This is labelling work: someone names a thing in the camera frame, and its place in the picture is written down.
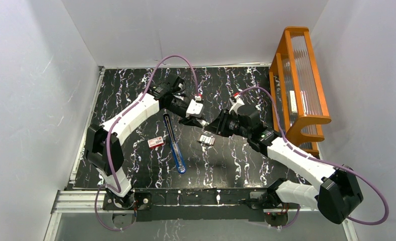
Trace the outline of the silver staple strips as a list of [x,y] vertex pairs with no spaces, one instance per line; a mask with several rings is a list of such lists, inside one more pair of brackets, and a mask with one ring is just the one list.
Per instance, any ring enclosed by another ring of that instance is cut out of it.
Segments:
[[198,139],[198,142],[207,145],[207,146],[213,146],[215,143],[215,137],[213,136],[207,136],[207,135],[201,135],[200,138]]

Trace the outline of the red white staple box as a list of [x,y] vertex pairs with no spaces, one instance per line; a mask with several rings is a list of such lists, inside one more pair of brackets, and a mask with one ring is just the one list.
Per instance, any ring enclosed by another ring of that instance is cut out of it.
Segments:
[[148,140],[148,146],[150,149],[163,146],[164,144],[165,144],[165,140],[163,137],[156,137]]

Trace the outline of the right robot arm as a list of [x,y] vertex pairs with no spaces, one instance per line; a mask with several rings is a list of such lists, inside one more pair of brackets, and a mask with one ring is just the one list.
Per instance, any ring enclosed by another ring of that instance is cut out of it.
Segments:
[[312,155],[286,143],[280,132],[262,122],[258,110],[251,105],[236,111],[222,110],[204,129],[222,137],[246,138],[253,150],[287,166],[307,181],[300,184],[279,178],[261,196],[252,194],[250,200],[263,208],[295,203],[316,209],[332,223],[341,224],[363,202],[354,175],[343,168],[312,161]]

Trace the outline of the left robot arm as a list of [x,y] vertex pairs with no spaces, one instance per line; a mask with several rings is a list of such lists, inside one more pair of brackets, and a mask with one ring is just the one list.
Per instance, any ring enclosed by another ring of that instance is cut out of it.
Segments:
[[136,100],[113,118],[101,125],[91,124],[86,133],[84,157],[103,176],[107,189],[123,209],[134,205],[132,185],[122,165],[122,145],[143,122],[167,109],[181,117],[184,125],[202,128],[203,103],[200,94],[188,97],[183,94],[184,80],[180,77],[151,84]]

